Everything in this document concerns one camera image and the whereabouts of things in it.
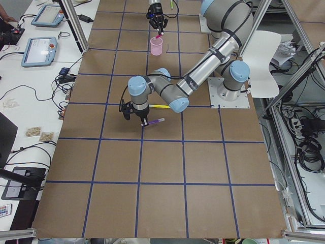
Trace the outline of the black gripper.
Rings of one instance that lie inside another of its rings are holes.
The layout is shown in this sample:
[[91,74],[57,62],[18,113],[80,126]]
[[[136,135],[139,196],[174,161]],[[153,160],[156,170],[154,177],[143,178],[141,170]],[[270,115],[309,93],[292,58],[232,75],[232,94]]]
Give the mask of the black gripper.
[[168,19],[163,17],[163,9],[161,5],[150,5],[146,14],[149,24],[153,29],[158,31],[160,35],[164,34],[167,27]]
[[141,119],[141,126],[146,127],[148,126],[148,114],[149,114],[149,104],[144,103],[144,104],[135,104],[132,103],[134,107],[134,113]]

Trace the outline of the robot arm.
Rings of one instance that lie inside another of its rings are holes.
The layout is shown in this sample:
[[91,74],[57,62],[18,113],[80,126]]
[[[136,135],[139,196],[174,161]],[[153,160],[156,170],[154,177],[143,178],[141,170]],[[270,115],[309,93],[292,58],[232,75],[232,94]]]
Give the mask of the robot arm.
[[164,17],[163,8],[160,1],[149,1],[149,8],[146,14],[151,27],[158,31],[158,35],[165,34],[165,28],[168,20]]
[[160,68],[147,76],[134,76],[129,79],[127,88],[131,101],[120,101],[119,112],[126,120],[136,114],[143,124],[149,124],[148,96],[157,92],[176,113],[189,105],[189,96],[219,66],[225,67],[231,53],[238,50],[248,39],[252,29],[252,8],[244,1],[203,1],[201,14],[207,20],[211,34],[220,38],[208,49],[205,55],[176,84],[170,82],[167,69]]

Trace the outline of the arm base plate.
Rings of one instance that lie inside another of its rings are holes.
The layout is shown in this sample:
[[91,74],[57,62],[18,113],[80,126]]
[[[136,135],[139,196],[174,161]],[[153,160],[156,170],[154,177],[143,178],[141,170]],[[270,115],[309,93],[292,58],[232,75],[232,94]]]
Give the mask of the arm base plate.
[[223,86],[224,78],[209,77],[208,89],[212,108],[250,109],[245,85],[238,91],[229,91]]

